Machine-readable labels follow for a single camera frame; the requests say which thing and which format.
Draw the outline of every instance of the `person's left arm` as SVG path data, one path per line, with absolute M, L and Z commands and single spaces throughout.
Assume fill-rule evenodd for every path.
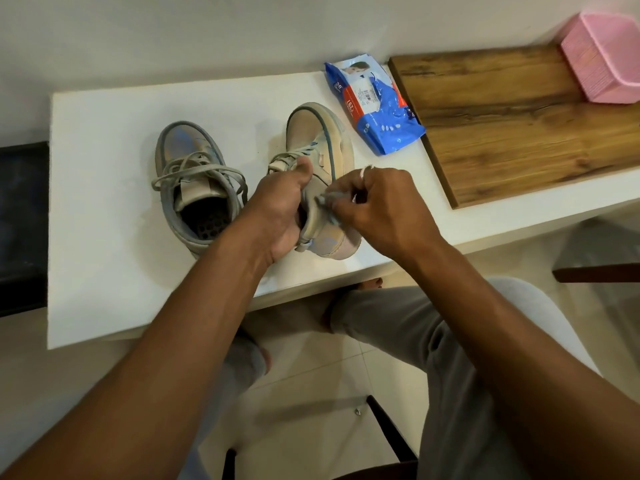
M 265 177 L 132 352 L 0 478 L 176 478 L 261 277 L 299 236 L 311 173 L 300 159 Z

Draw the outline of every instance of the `white tabletop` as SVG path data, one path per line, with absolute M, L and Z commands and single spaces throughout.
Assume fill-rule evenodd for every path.
M 203 126 L 250 193 L 284 150 L 292 110 L 322 103 L 351 128 L 322 72 L 58 93 L 51 124 L 49 346 L 150 322 L 193 264 L 167 227 L 151 189 L 160 131 L 176 120 Z M 376 157 L 356 135 L 356 167 L 411 172 L 443 236 L 453 245 L 497 237 L 640 198 L 640 169 L 452 210 L 428 155 L 415 142 Z M 292 252 L 272 266 L 256 296 L 327 281 L 388 263 L 363 242 L 345 261 Z

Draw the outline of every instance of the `person's right arm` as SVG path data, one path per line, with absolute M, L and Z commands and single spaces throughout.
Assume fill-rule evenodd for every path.
M 367 193 L 364 203 L 332 202 L 334 213 L 425 291 L 511 419 L 516 448 L 524 437 L 535 458 L 567 476 L 640 478 L 640 405 L 528 320 L 442 238 L 408 172 L 371 168 L 363 181 L 354 170 L 330 190 Z

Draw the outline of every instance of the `ring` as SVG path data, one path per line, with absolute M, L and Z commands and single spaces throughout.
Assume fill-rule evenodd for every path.
M 367 168 L 375 168 L 375 165 L 367 165 L 362 167 L 362 170 L 360 170 L 360 179 L 364 182 L 364 170 L 366 170 Z

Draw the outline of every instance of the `hand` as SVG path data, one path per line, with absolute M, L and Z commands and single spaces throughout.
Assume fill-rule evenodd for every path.
M 313 172 L 311 160 L 300 157 L 295 169 L 263 177 L 240 214 L 243 219 L 252 220 L 256 233 L 266 241 L 269 265 L 292 250 L 300 237 L 296 222 L 300 192 Z
M 344 225 L 354 227 L 375 250 L 401 266 L 425 246 L 444 243 L 409 172 L 367 168 L 363 181 L 361 171 L 347 173 L 327 189 L 351 196 L 330 201 L 333 213 Z M 363 191 L 366 202 L 352 202 L 353 196 Z

